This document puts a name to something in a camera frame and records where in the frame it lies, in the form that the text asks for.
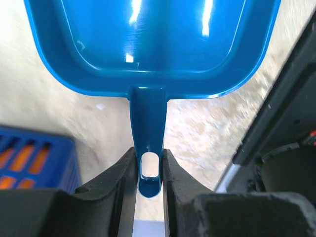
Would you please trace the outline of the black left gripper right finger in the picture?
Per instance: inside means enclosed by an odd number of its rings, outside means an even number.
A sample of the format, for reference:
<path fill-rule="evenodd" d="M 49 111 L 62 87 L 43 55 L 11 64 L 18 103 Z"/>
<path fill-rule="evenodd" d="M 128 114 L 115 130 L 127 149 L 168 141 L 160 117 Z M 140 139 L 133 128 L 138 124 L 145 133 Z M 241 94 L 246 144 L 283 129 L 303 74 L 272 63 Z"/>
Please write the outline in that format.
<path fill-rule="evenodd" d="M 168 237 L 313 237 L 316 210 L 297 193 L 215 193 L 162 153 Z"/>

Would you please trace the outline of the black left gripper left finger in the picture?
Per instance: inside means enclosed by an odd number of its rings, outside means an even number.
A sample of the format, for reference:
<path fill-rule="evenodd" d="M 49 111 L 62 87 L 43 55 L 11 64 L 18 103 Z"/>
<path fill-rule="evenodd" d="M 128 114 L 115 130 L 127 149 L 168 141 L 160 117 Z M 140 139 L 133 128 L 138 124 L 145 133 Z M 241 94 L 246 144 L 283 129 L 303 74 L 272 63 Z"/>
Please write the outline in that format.
<path fill-rule="evenodd" d="M 3 237 L 130 237 L 136 202 L 137 160 L 130 148 L 114 165 L 78 187 L 2 190 Z"/>

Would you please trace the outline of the blue plastic dustpan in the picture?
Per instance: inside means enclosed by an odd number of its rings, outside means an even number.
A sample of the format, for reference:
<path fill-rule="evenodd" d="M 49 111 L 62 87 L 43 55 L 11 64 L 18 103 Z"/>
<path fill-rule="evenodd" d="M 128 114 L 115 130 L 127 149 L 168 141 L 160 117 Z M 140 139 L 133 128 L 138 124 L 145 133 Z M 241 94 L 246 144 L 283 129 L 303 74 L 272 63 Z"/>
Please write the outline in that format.
<path fill-rule="evenodd" d="M 137 161 L 162 157 L 167 102 L 243 86 L 267 51 L 278 0 L 27 0 L 40 58 L 61 84 L 129 100 Z"/>

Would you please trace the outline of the blue plastic basket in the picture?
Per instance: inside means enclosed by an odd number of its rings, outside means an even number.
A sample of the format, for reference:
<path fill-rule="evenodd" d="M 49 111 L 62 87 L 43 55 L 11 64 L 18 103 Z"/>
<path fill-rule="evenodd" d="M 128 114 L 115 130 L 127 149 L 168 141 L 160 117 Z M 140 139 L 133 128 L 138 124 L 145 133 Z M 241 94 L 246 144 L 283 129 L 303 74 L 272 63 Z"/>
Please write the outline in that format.
<path fill-rule="evenodd" d="M 73 139 L 1 126 L 0 188 L 57 188 L 73 193 L 81 186 Z"/>

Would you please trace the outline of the orange snack packet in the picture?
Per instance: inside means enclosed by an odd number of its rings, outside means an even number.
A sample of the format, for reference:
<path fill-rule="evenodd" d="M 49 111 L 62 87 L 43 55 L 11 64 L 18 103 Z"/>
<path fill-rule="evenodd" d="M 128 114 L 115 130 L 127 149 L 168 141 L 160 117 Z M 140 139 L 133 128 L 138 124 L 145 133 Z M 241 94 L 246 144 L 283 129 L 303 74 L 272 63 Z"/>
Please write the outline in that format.
<path fill-rule="evenodd" d="M 24 146 L 17 155 L 8 148 L 0 153 L 0 188 L 31 189 L 35 186 L 49 155 L 49 146 L 36 151 L 34 145 Z"/>

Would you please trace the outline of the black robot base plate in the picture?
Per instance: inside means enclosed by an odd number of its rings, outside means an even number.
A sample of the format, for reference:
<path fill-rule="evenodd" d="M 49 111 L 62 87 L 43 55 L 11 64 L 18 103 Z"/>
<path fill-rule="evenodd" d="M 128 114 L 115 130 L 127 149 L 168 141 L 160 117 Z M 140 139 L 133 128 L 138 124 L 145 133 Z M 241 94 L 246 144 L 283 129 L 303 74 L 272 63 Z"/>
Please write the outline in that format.
<path fill-rule="evenodd" d="M 268 172 L 316 145 L 316 17 L 312 15 L 220 178 L 218 193 L 263 192 Z"/>

